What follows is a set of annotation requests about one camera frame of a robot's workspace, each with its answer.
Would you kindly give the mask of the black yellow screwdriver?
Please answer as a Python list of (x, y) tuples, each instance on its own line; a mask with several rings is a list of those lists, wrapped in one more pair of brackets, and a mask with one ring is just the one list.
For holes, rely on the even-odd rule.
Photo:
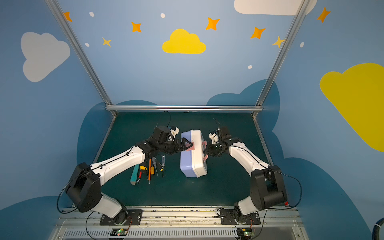
[(153, 158), (152, 158), (152, 161), (153, 161), (153, 165), (154, 165), (155, 167), (157, 167), (157, 169), (159, 169), (161, 172), (164, 171), (164, 167), (163, 167), (162, 163), (161, 163), (159, 160), (157, 160), (156, 157), (153, 157)]

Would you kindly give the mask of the aluminium frame crossbar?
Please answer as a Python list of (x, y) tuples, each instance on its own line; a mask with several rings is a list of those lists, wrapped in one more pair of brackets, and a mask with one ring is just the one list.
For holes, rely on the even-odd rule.
[(261, 112), (262, 106), (146, 106), (107, 105), (107, 111), (116, 112)]

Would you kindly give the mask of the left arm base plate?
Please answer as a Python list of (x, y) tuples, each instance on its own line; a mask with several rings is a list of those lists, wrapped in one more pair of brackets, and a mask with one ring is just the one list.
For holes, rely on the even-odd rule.
[(114, 218), (102, 214), (100, 226), (138, 226), (141, 223), (143, 210), (128, 209), (120, 211)]

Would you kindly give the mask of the orange pencil tool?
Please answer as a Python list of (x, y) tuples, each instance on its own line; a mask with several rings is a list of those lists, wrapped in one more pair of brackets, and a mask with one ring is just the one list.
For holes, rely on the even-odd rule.
[(151, 184), (151, 175), (152, 175), (152, 159), (149, 159), (149, 166), (148, 166), (148, 183)]

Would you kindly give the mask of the left aluminium frame post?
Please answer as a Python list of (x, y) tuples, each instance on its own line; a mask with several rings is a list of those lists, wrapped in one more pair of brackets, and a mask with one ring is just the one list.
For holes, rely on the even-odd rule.
[(101, 98), (103, 99), (104, 103), (106, 104), (106, 107), (111, 106), (113, 103), (108, 96), (102, 82), (100, 81), (97, 73), (95, 72), (90, 60), (86, 56), (86, 53), (78, 40), (75, 32), (71, 28), (71, 25), (69, 21), (66, 19), (64, 12), (62, 11), (62, 8), (58, 1), (52, 1), (52, 0), (45, 0), (46, 4), (48, 5), (51, 13), (55, 17), (56, 21), (60, 25), (63, 33), (69, 40), (72, 48), (74, 49), (76, 55), (78, 56), (80, 62), (82, 63), (84, 69), (86, 70), (87, 74), (89, 75), (91, 81), (93, 82), (94, 86), (96, 87), (98, 93), (100, 94)]

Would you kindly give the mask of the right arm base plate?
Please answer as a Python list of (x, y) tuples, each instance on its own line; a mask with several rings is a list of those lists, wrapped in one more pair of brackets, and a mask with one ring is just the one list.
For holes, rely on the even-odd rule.
[(258, 213), (242, 215), (239, 210), (218, 208), (217, 215), (222, 225), (260, 225), (261, 220)]

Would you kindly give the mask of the right aluminium frame post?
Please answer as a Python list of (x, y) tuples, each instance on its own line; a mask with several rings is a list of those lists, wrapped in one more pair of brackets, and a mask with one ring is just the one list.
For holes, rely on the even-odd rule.
[(276, 58), (276, 61), (273, 65), (273, 68), (269, 74), (269, 77), (267, 78), (266, 83), (264, 84), (264, 87), (262, 88), (262, 91), (258, 97), (256, 107), (259, 107), (260, 110), (253, 111), (252, 112), (252, 117), (254, 120), (256, 120), (256, 117), (259, 112), (263, 110), (263, 104), (268, 96), (268, 93), (270, 92), (270, 89), (278, 76), (279, 70), (283, 65), (283, 62), (290, 50), (291, 45), (294, 42), (294, 39), (306, 17), (306, 11), (309, 8), (310, 5), (310, 0), (304, 0), (301, 2), (299, 5), (298, 11), (293, 19), (293, 22), (287, 32), (286, 39), (283, 42), (283, 45), (280, 47), (278, 56)]

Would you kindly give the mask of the right controller board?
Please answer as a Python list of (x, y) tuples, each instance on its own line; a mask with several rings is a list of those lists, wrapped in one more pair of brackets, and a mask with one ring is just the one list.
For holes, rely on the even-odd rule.
[(237, 240), (251, 240), (255, 233), (251, 229), (237, 228)]

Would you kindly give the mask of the white purple tool box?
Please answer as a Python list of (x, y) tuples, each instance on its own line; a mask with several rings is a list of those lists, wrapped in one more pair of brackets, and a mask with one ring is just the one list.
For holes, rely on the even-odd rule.
[(181, 134), (186, 139), (188, 149), (181, 152), (180, 169), (187, 178), (199, 178), (208, 173), (207, 155), (203, 151), (207, 147), (201, 130), (190, 130)]

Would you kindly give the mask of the aluminium frame post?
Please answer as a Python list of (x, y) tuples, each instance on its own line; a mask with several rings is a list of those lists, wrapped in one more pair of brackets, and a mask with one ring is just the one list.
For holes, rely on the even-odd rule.
[(293, 19), (293, 22), (287, 32), (286, 39), (283, 42), (283, 45), (280, 47), (278, 56), (276, 58), (276, 61), (273, 65), (273, 68), (269, 74), (269, 77), (267, 78), (266, 83), (264, 84), (264, 87), (262, 88), (262, 91), (258, 97), (256, 107), (259, 107), (260, 110), (253, 111), (252, 112), (252, 117), (254, 120), (256, 120), (256, 117), (259, 112), (263, 110), (263, 104), (268, 96), (268, 93), (270, 92), (270, 89), (278, 76), (279, 70), (283, 65), (283, 62), (290, 50), (291, 45), (294, 42), (294, 39), (306, 17), (306, 11), (309, 8), (310, 5), (310, 0), (304, 0), (301, 2), (299, 5), (298, 11)]
[(80, 62), (82, 63), (84, 69), (86, 70), (87, 74), (89, 75), (91, 81), (93, 82), (94, 86), (96, 87), (98, 93), (100, 94), (101, 98), (103, 99), (104, 103), (106, 104), (106, 107), (111, 106), (113, 103), (108, 96), (102, 82), (100, 81), (97, 73), (95, 72), (90, 60), (86, 56), (86, 53), (78, 40), (75, 32), (71, 28), (71, 25), (69, 21), (66, 19), (64, 12), (62, 11), (62, 8), (58, 1), (52, 1), (52, 0), (45, 0), (46, 4), (48, 5), (51, 13), (55, 17), (56, 21), (60, 25), (63, 33), (69, 40), (72, 48), (74, 49), (76, 55), (78, 56)]

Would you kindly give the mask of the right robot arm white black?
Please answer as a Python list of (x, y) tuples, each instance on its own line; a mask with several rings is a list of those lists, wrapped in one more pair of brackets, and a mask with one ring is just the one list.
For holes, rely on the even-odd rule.
[(287, 201), (283, 174), (278, 166), (270, 166), (258, 158), (242, 140), (232, 137), (226, 126), (211, 132), (209, 138), (211, 140), (204, 154), (212, 157), (228, 154), (250, 175), (250, 195), (235, 204), (238, 216), (246, 216)]

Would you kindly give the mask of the controller board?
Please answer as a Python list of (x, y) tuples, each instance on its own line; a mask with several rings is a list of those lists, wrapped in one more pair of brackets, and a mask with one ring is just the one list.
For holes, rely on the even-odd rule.
[(112, 229), (110, 237), (125, 237), (128, 235), (129, 229)]
[(237, 228), (237, 240), (251, 240), (255, 233), (251, 229)]

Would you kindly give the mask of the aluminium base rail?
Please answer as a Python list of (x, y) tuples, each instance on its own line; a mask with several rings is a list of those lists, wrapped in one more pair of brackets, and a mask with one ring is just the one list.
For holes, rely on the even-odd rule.
[[(237, 228), (251, 229), (251, 240), (307, 240), (296, 209), (258, 212), (260, 225), (222, 225), (216, 213), (229, 206), (129, 206), (143, 210), (138, 226), (100, 226), (102, 214), (72, 212), (59, 217), (51, 240), (236, 240)], [(125, 237), (110, 237), (112, 229), (129, 229)]]

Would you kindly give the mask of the left controller board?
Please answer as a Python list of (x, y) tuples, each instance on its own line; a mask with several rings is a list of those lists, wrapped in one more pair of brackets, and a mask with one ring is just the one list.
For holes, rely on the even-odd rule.
[(110, 237), (125, 237), (128, 235), (129, 229), (112, 229)]

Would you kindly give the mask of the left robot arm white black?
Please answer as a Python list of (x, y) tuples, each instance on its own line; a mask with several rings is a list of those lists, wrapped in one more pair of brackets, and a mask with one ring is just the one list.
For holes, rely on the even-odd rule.
[(68, 185), (67, 196), (79, 212), (95, 211), (113, 219), (118, 225), (127, 219), (127, 209), (118, 200), (102, 193), (102, 186), (125, 170), (150, 160), (159, 153), (175, 154), (193, 148), (186, 138), (178, 139), (179, 129), (160, 126), (144, 141), (105, 161), (76, 166)]

